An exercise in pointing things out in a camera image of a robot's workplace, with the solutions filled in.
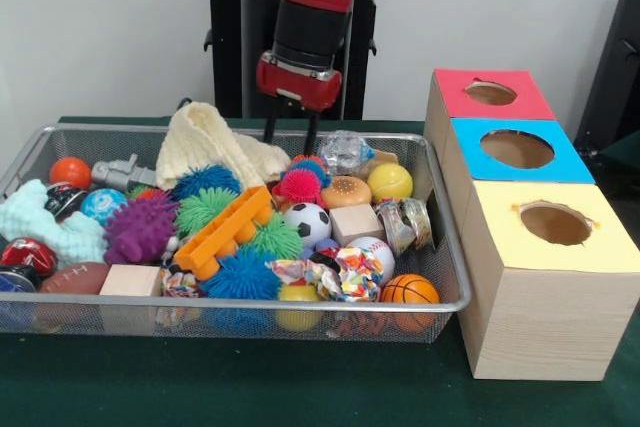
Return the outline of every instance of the wooden boxes stack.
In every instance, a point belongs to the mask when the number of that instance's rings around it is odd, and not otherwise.
[[[527,72],[436,70],[434,145],[467,259],[473,375],[601,380],[640,254]]]

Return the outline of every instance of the tennis ball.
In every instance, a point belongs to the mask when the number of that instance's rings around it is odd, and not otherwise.
[[[278,300],[315,302],[320,300],[320,297],[313,285],[284,284],[280,289]],[[289,332],[306,332],[318,325],[322,315],[321,310],[278,310],[276,323]]]
[[[367,184],[373,200],[406,199],[413,193],[411,174],[398,164],[380,164],[369,174]]]

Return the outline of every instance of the wire mesh basket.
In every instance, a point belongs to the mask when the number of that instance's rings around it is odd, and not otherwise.
[[[6,199],[31,179],[46,182],[54,162],[74,156],[94,164],[138,155],[155,168],[166,127],[57,124],[36,132],[0,180]],[[238,132],[260,137],[257,130]],[[325,133],[318,135],[320,142]],[[440,304],[278,302],[173,297],[121,297],[0,293],[0,331],[86,335],[342,339],[433,342],[471,290],[440,168],[431,145],[408,134],[363,134],[379,150],[394,152],[414,179],[413,197],[427,201],[434,245],[397,259],[396,275],[417,273],[433,282]],[[276,134],[290,155],[305,133]]]

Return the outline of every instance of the circular opening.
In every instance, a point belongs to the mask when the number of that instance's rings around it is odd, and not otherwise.
[[[578,245],[591,235],[591,222],[565,205],[529,204],[520,209],[520,218],[529,232],[552,244]]]
[[[496,130],[480,141],[482,150],[494,159],[518,169],[537,169],[555,156],[553,148],[540,137],[517,130]]]
[[[509,87],[483,80],[475,80],[465,91],[476,102],[487,105],[509,105],[518,96]]]

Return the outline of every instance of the toy bun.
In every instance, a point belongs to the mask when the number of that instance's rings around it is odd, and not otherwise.
[[[334,177],[331,185],[322,189],[321,195],[328,209],[371,203],[371,189],[356,177]]]

